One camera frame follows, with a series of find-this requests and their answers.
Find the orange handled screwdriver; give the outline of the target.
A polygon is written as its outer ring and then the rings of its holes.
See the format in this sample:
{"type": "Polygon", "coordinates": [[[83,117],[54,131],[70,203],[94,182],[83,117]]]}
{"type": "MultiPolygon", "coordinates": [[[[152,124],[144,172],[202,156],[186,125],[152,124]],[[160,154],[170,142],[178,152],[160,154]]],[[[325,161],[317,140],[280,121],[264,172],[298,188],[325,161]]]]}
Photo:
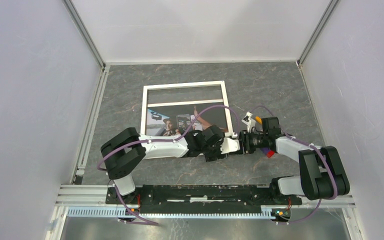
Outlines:
{"type": "Polygon", "coordinates": [[[263,121],[262,121],[262,119],[259,116],[255,117],[255,121],[258,122],[260,125],[263,124],[263,121]]]}

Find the photo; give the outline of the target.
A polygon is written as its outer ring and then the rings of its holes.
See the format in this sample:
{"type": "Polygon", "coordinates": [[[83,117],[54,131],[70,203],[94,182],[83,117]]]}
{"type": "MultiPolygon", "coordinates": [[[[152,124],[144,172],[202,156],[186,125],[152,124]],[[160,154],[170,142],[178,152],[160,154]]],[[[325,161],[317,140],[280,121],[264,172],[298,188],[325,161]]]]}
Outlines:
{"type": "Polygon", "coordinates": [[[181,135],[187,129],[203,131],[212,125],[231,132],[231,114],[222,105],[222,99],[150,103],[142,110],[140,133],[166,137],[181,135]]]}

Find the white photo frame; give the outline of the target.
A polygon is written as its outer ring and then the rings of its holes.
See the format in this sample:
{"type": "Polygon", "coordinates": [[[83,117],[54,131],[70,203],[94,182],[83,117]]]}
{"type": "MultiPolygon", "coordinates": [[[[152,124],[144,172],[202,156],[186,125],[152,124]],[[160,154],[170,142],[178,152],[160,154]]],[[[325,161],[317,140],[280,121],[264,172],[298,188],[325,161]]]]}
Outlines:
{"type": "MultiPolygon", "coordinates": [[[[229,102],[227,97],[226,85],[225,82],[221,80],[192,83],[146,85],[143,87],[141,113],[148,104],[219,99],[223,100],[224,105],[222,105],[222,107],[229,110],[227,108],[229,102]]],[[[232,133],[233,130],[234,127],[232,123],[231,131],[224,133],[232,133]]]]}

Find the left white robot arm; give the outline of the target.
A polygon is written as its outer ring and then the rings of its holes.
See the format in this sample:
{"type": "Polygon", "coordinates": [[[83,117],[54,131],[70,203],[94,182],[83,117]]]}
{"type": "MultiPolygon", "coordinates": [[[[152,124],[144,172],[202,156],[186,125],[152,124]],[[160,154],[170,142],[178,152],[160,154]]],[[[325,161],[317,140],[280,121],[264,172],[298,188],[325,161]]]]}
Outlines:
{"type": "Polygon", "coordinates": [[[142,160],[199,155],[208,162],[222,159],[227,155],[223,149],[225,139],[225,133],[215,125],[173,136],[139,134],[136,128],[129,127],[101,146],[103,170],[118,190],[119,199],[131,204],[137,198],[132,172],[142,160]]]}

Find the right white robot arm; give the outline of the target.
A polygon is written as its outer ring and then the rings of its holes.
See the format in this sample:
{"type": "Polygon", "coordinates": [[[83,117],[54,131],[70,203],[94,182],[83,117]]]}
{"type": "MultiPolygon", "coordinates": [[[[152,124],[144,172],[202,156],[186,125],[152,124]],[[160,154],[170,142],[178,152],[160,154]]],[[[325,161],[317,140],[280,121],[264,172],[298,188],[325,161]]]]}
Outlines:
{"type": "Polygon", "coordinates": [[[245,116],[241,121],[247,126],[239,134],[243,153],[261,149],[267,156],[283,155],[299,165],[299,175],[272,179],[268,196],[273,203],[282,204],[289,195],[320,200],[349,194],[350,182],[335,147],[305,143],[284,133],[277,117],[245,116]]]}

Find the purple and red block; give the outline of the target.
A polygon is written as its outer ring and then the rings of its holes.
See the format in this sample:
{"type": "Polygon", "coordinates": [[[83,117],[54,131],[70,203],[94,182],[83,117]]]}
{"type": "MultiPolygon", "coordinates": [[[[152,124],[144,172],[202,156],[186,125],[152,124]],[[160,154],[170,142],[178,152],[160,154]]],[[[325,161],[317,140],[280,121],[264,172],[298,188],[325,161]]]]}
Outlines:
{"type": "Polygon", "coordinates": [[[267,158],[271,158],[275,154],[275,152],[269,148],[261,148],[260,150],[267,158]]]}

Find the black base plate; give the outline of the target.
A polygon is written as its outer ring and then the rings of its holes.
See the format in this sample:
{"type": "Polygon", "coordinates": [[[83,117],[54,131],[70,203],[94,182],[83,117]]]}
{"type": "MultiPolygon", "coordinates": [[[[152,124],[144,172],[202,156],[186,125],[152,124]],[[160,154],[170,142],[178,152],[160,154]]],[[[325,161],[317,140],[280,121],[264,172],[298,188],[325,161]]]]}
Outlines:
{"type": "Polygon", "coordinates": [[[262,206],[300,206],[268,185],[142,185],[122,198],[141,214],[256,214],[262,206]]]}

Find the aluminium rail front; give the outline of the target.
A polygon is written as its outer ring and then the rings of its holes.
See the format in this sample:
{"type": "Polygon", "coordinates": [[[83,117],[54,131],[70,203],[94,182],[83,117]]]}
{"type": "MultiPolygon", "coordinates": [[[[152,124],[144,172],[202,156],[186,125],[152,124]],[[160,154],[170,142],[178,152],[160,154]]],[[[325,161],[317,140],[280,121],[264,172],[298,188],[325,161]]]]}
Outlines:
{"type": "MultiPolygon", "coordinates": [[[[61,185],[57,194],[56,207],[107,207],[106,185],[61,185]]],[[[334,200],[323,200],[324,209],[356,208],[352,195],[339,196],[334,200]]]]}

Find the right aluminium corner post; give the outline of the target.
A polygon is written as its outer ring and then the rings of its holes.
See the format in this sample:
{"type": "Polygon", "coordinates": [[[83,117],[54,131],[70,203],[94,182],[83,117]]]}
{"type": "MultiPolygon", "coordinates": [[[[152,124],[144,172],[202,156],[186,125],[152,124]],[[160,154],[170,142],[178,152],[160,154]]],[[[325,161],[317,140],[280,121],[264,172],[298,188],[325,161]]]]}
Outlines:
{"type": "Polygon", "coordinates": [[[324,30],[326,24],[330,20],[332,14],[334,13],[335,9],[337,8],[338,4],[340,3],[340,0],[330,0],[327,7],[325,8],[321,18],[319,19],[315,29],[313,30],[309,40],[307,41],[300,57],[298,58],[297,65],[301,67],[306,59],[308,58],[311,50],[315,46],[317,40],[319,39],[322,31],[324,30]]]}

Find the aluminium corner post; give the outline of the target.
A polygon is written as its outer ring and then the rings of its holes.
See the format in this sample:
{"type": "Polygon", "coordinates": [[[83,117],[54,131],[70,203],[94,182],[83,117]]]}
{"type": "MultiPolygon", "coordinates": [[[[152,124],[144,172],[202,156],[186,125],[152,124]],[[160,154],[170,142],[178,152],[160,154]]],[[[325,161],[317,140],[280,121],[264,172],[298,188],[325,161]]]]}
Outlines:
{"type": "Polygon", "coordinates": [[[101,54],[98,51],[98,48],[96,47],[94,41],[92,40],[91,35],[89,34],[86,25],[84,24],[79,12],[77,11],[74,3],[72,0],[62,0],[63,4],[65,5],[70,17],[72,18],[77,30],[79,31],[81,37],[85,41],[88,49],[90,50],[92,56],[94,57],[95,61],[101,68],[106,67],[106,63],[104,59],[102,58],[101,54]]]}
{"type": "Polygon", "coordinates": [[[322,31],[324,30],[326,24],[330,20],[332,14],[334,13],[335,9],[337,8],[338,4],[340,3],[340,0],[330,0],[327,7],[325,8],[321,18],[319,19],[315,29],[313,30],[309,40],[307,41],[300,57],[298,58],[297,65],[301,67],[306,59],[308,58],[311,50],[315,46],[317,40],[319,39],[322,31]]]}

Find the left aluminium corner post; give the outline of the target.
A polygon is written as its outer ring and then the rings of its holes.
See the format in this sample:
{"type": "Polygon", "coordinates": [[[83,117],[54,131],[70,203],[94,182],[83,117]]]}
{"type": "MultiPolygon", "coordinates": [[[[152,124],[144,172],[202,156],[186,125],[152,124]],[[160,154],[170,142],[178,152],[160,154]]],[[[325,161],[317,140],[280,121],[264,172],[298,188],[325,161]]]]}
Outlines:
{"type": "Polygon", "coordinates": [[[90,50],[92,56],[94,57],[95,61],[101,68],[106,67],[106,63],[104,59],[102,58],[101,54],[98,51],[98,48],[96,47],[94,41],[92,40],[91,35],[89,34],[86,25],[84,24],[79,12],[77,11],[74,3],[72,0],[62,0],[63,4],[65,5],[70,17],[72,18],[77,30],[79,31],[81,37],[85,41],[88,49],[90,50]]]}

